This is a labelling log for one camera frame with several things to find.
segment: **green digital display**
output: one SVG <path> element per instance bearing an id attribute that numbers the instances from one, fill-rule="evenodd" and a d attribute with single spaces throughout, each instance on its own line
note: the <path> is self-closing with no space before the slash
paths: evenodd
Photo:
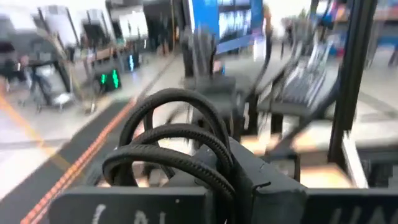
<path id="1" fill-rule="evenodd" d="M 119 88 L 119 76 L 116 70 L 113 70 L 112 78 L 113 78 L 114 88 Z"/>
<path id="2" fill-rule="evenodd" d="M 116 71 L 116 69 L 112 70 L 111 74 L 101 75 L 100 79 L 101 84 L 105 85 L 107 81 L 111 81 L 115 89 L 119 88 L 120 80 L 119 80 L 118 71 Z"/>

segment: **pole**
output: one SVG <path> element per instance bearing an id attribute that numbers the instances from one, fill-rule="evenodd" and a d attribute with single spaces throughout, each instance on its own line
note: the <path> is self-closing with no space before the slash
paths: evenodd
<path id="1" fill-rule="evenodd" d="M 89 12 L 89 10 L 86 11 L 86 15 L 87 15 L 88 23 L 91 24 L 91 17 L 90 17 L 90 12 Z"/>
<path id="2" fill-rule="evenodd" d="M 377 1 L 354 0 L 349 17 L 345 54 L 339 71 L 340 95 L 336 102 L 328 161 L 345 169 L 343 133 L 353 126 L 359 87 Z"/>
<path id="3" fill-rule="evenodd" d="M 102 11 L 101 11 L 101 19 L 102 19 L 102 22 L 104 23 L 106 35 L 110 36 L 108 25 L 106 25 L 106 21 L 105 21 L 105 15 L 104 15 L 104 12 L 102 12 Z"/>
<path id="4" fill-rule="evenodd" d="M 51 33 L 49 25 L 47 24 L 47 22 L 44 19 L 44 15 L 43 15 L 43 11 L 41 8 L 37 8 L 37 12 L 39 13 L 39 18 L 42 21 L 43 25 L 44 25 L 44 29 L 45 31 L 47 31 L 49 34 Z"/>
<path id="5" fill-rule="evenodd" d="M 75 39 L 76 39 L 76 44 L 79 45 L 79 44 L 80 44 L 80 38 L 79 38 L 79 36 L 77 35 L 76 27 L 75 27 L 75 25 L 73 24 L 72 17 L 70 16 L 69 8 L 65 7 L 65 10 L 66 10 L 66 12 L 67 12 L 67 16 L 68 16 L 69 23 L 70 23 L 70 25 L 72 26 L 73 35 L 75 36 Z"/>
<path id="6" fill-rule="evenodd" d="M 315 15 L 317 13 L 318 4 L 319 0 L 311 0 L 310 15 Z"/>

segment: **gray floor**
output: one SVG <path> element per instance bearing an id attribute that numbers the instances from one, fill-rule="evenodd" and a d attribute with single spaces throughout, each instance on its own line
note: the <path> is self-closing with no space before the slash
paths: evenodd
<path id="1" fill-rule="evenodd" d="M 357 120 L 353 127 L 353 137 L 359 142 L 386 141 L 386 139 L 398 138 L 398 120 L 394 116 L 395 110 L 398 110 L 396 98 L 398 74 L 396 69 L 389 69 L 386 66 L 389 52 L 391 51 L 381 50 L 378 52 L 372 67 L 364 72 L 361 97 L 358 101 Z M 137 96 L 142 91 L 142 87 L 151 82 L 170 60 L 171 57 L 152 58 L 148 65 L 123 75 L 123 89 L 102 99 L 98 112 L 103 110 L 113 99 Z M 265 80 L 279 71 L 286 60 L 287 57 L 281 60 L 279 54 L 274 54 Z M 230 75 L 253 77 L 260 70 L 261 63 L 254 63 L 252 59 L 245 56 L 226 59 L 226 66 L 226 73 Z M 330 72 L 337 72 L 336 67 L 331 68 Z M 167 69 L 166 74 L 156 82 L 150 93 L 163 88 L 180 88 L 182 77 L 183 64 L 182 58 L 179 56 Z M 27 105 L 24 108 L 18 106 L 16 99 L 15 96 L 8 97 L 14 112 L 24 118 L 24 121 L 29 124 L 29 128 L 21 126 L 21 121 L 17 121 L 15 115 L 10 116 L 9 111 L 0 110 L 0 177 L 8 179 L 6 183 L 0 185 L 0 199 L 98 114 L 97 112 L 91 116 L 83 115 L 81 109 L 76 106 L 67 108 L 63 113 L 44 110 L 41 114 L 37 114 L 32 105 Z M 172 111 L 177 104 L 170 103 L 157 109 L 154 114 L 155 125 L 163 123 L 169 111 Z M 289 129 L 291 124 L 291 119 L 286 119 L 285 129 Z M 269 127 L 266 126 L 264 136 L 267 136 L 268 130 Z M 330 130 L 331 123 L 322 122 L 312 124 L 307 132 L 316 144 L 326 144 L 329 142 Z M 37 147 L 40 141 L 48 142 L 49 147 L 46 149 Z M 25 166 L 16 166 L 21 161 Z M 15 170 L 15 173 L 11 175 L 9 170 Z"/>

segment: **cable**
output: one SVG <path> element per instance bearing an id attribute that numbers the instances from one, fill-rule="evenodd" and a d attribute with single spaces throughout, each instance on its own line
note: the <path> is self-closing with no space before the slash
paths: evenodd
<path id="1" fill-rule="evenodd" d="M 218 191 L 227 201 L 233 201 L 235 191 L 232 185 L 217 171 L 182 152 L 151 145 L 134 144 L 122 146 L 118 150 L 109 153 L 103 162 L 105 180 L 111 185 L 123 186 L 123 181 L 121 180 L 124 177 L 119 176 L 119 166 L 123 164 L 130 166 L 136 161 L 154 162 L 178 168 L 204 181 Z"/>
<path id="2" fill-rule="evenodd" d="M 184 101 L 196 107 L 208 121 L 214 135 L 192 124 L 168 124 L 152 127 L 153 111 L 168 102 Z M 121 133 L 119 147 L 110 152 L 102 164 L 103 177 L 110 185 L 136 187 L 132 163 L 136 161 L 151 162 L 186 172 L 213 189 L 226 205 L 228 223 L 235 223 L 234 196 L 235 191 L 229 183 L 234 169 L 234 159 L 229 148 L 229 137 L 224 122 L 212 104 L 201 94 L 181 89 L 160 90 L 140 102 L 131 112 Z M 146 130 L 132 139 L 138 124 L 144 118 Z M 159 147 L 158 140 L 163 138 L 188 138 L 207 145 L 217 157 L 216 169 L 206 165 L 197 158 L 164 147 Z"/>
<path id="3" fill-rule="evenodd" d="M 174 101 L 184 101 L 190 103 L 197 110 L 199 110 L 208 121 L 215 136 L 220 139 L 221 142 L 223 142 L 228 149 L 229 154 L 231 155 L 226 126 L 221 116 L 217 113 L 216 108 L 201 94 L 195 91 L 182 90 L 178 88 L 160 90 L 133 108 L 132 116 L 125 124 L 120 135 L 119 145 L 125 146 L 131 142 L 132 136 L 143 118 L 144 129 L 152 129 L 154 109 Z"/>
<path id="4" fill-rule="evenodd" d="M 208 131 L 191 124 L 170 124 L 148 130 L 134 138 L 133 144 L 152 144 L 164 138 L 187 138 L 202 142 L 217 156 L 222 165 L 223 173 L 229 176 L 233 168 L 233 160 L 225 145 Z"/>

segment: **table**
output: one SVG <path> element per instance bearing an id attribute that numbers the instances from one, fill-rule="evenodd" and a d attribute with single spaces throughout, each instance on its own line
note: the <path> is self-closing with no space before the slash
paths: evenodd
<path id="1" fill-rule="evenodd" d="M 244 136 L 241 144 L 256 155 L 264 155 L 273 150 L 278 143 L 278 135 L 269 139 L 258 139 L 257 136 Z M 293 148 L 297 153 L 317 151 L 315 141 L 307 133 L 297 136 L 293 141 Z M 353 188 L 355 187 L 348 176 L 336 165 L 301 167 L 300 182 L 310 188 Z"/>

